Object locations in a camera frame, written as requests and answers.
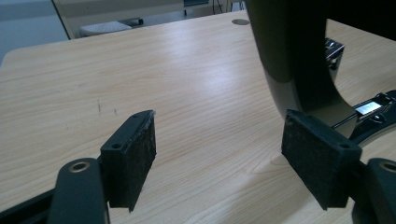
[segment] black cable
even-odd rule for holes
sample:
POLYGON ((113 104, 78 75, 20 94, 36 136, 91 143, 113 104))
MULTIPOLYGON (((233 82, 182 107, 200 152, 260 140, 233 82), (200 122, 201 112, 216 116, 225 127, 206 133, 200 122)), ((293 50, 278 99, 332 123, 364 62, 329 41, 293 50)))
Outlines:
POLYGON ((220 9, 220 12, 222 13, 222 9, 221 9, 219 0, 218 0, 218 6, 219 6, 219 9, 220 9))

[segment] wooden table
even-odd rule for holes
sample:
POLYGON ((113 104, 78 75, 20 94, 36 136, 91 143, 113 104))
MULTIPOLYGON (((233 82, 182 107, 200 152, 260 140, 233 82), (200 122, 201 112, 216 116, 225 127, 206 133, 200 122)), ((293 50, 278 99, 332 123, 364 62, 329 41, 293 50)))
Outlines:
MULTIPOLYGON (((52 189, 154 109, 158 154, 135 210, 113 223, 350 223, 322 211, 280 153, 283 120, 245 11, 10 52, 0 69, 0 210, 52 189)), ((396 44, 329 21, 346 44, 336 85, 352 105, 396 88, 396 44)), ((364 148, 396 160, 395 132, 364 148)))

